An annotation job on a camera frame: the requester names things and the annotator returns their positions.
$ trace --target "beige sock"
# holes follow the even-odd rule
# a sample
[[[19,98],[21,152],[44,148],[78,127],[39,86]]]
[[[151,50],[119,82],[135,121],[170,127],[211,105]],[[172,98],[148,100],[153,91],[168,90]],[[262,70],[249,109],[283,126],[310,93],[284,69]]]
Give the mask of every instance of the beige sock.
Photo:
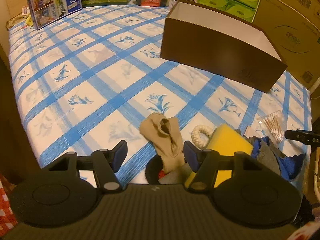
[[[182,136],[176,117],[167,119],[163,114],[152,113],[141,122],[139,130],[156,148],[163,162],[164,173],[184,164]]]

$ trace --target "blue checkered bedsheet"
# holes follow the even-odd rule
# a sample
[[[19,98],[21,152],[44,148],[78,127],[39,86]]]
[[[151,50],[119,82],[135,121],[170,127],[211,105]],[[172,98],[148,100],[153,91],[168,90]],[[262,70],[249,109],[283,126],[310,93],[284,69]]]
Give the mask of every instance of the blue checkered bedsheet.
[[[122,184],[144,183],[156,154],[140,133],[150,113],[176,116],[184,140],[198,124],[250,125],[281,110],[288,129],[311,130],[309,92],[284,72],[265,94],[227,78],[159,57],[167,8],[103,6],[82,11],[42,30],[10,30],[10,65],[23,127],[44,167],[67,151],[89,155],[128,143],[116,174]],[[284,140],[292,156],[310,148]]]

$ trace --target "white rope ring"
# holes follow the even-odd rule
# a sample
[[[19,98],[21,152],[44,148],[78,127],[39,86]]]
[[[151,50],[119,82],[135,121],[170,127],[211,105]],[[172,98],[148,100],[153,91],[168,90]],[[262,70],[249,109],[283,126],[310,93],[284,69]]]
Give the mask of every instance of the white rope ring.
[[[213,134],[213,129],[207,125],[200,124],[193,128],[191,133],[191,139],[193,144],[199,149],[205,149],[208,141],[201,139],[200,133],[206,135],[209,139]]]

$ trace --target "open cardboard box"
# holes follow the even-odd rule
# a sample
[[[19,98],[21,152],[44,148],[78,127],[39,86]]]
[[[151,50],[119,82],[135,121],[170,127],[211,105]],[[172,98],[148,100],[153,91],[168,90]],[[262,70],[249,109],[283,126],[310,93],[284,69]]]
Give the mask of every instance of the open cardboard box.
[[[260,0],[253,23],[274,42],[290,74],[311,89],[320,76],[320,0]]]
[[[214,8],[182,0],[165,19],[160,57],[265,93],[287,67],[259,27]]]

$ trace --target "plastic bag of cotton swabs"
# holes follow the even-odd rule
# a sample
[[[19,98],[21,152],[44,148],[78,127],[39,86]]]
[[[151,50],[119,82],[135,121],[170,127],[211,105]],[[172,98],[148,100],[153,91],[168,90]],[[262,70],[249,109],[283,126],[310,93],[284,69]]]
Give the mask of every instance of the plastic bag of cotton swabs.
[[[258,122],[265,130],[266,136],[269,136],[275,145],[279,144],[284,139],[286,125],[282,112],[276,111],[265,117],[260,117]]]

